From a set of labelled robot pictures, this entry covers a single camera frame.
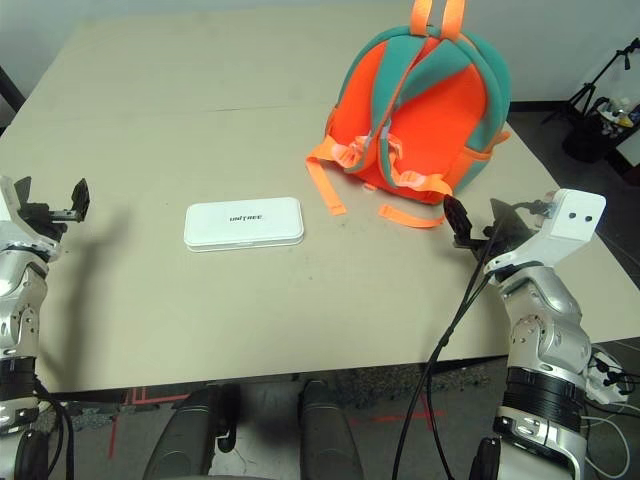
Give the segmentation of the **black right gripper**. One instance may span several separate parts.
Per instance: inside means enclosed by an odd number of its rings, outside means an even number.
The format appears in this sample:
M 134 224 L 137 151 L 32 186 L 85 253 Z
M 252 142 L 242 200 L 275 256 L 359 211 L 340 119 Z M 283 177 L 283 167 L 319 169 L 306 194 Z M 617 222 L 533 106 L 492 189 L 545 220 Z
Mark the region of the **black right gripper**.
M 472 224 L 463 204 L 453 196 L 445 196 L 443 200 L 445 218 L 454 233 L 454 246 L 469 250 L 476 260 L 483 257 L 495 229 L 497 235 L 486 260 L 516 249 L 533 236 L 533 231 L 523 223 L 514 206 L 495 198 L 490 200 L 490 204 L 494 222 L 482 229 L 482 238 L 474 238 L 471 235 Z

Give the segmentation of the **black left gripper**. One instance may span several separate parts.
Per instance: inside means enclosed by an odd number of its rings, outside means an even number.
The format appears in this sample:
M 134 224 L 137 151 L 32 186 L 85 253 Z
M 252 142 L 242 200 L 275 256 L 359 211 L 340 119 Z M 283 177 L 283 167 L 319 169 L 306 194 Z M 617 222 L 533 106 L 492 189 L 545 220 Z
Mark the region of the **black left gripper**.
M 63 235 L 68 223 L 84 221 L 90 205 L 90 193 L 85 178 L 74 187 L 71 195 L 72 206 L 68 209 L 51 210 L 46 203 L 31 203 L 32 177 L 26 176 L 14 183 L 19 201 L 19 216 L 40 235 Z

